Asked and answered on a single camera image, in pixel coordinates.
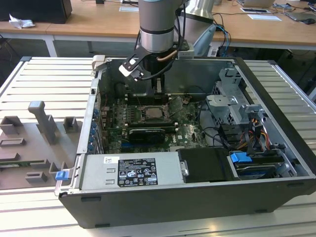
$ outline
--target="laptop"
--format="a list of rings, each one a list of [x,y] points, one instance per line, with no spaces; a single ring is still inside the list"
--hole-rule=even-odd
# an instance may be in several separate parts
[[[299,13],[299,12],[286,12],[287,16],[292,18],[294,21],[305,21],[307,19],[314,19],[316,20],[315,14],[308,14],[308,13]]]
[[[275,0],[238,0],[242,6],[271,7]]]

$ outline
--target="black plastic cover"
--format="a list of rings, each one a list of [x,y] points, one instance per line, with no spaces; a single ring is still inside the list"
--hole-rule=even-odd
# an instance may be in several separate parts
[[[185,183],[222,182],[234,180],[224,148],[192,148],[178,150],[180,161],[185,161],[189,175]]]

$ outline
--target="white paper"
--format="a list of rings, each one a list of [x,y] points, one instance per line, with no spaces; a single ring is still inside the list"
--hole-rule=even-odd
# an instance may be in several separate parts
[[[119,11],[127,11],[127,12],[138,12],[138,7],[130,7],[130,6],[121,6]]]
[[[19,29],[35,26],[33,21],[31,21],[31,20],[20,20],[20,19],[17,19],[15,17],[11,16],[11,14],[10,14],[9,23],[12,26],[14,26],[16,28],[19,28]]]
[[[248,16],[252,19],[252,20],[265,20],[265,21],[282,21],[280,18],[278,18],[277,16],[264,16],[261,14],[248,14]]]
[[[118,163],[119,157],[104,157],[103,163],[109,164],[109,163]]]

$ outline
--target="copper pipe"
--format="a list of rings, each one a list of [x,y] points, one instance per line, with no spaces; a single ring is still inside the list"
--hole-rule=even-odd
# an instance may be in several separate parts
[[[163,57],[163,58],[157,57],[157,61],[158,61],[158,62],[167,61],[168,59],[173,58],[173,56],[177,55],[177,53],[178,53],[178,51],[175,50],[175,51],[173,51],[172,53],[168,54],[167,56],[165,56],[165,57]]]

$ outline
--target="blue connector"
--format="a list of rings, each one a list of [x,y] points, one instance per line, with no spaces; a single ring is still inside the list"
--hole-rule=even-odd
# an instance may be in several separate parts
[[[247,156],[246,152],[234,152],[231,154],[233,163],[236,162],[252,162],[252,159]]]
[[[55,176],[56,180],[66,181],[69,180],[69,171],[58,171]]]
[[[89,150],[89,151],[92,151],[92,150],[93,150],[93,145],[89,144],[89,145],[88,145],[88,150]]]

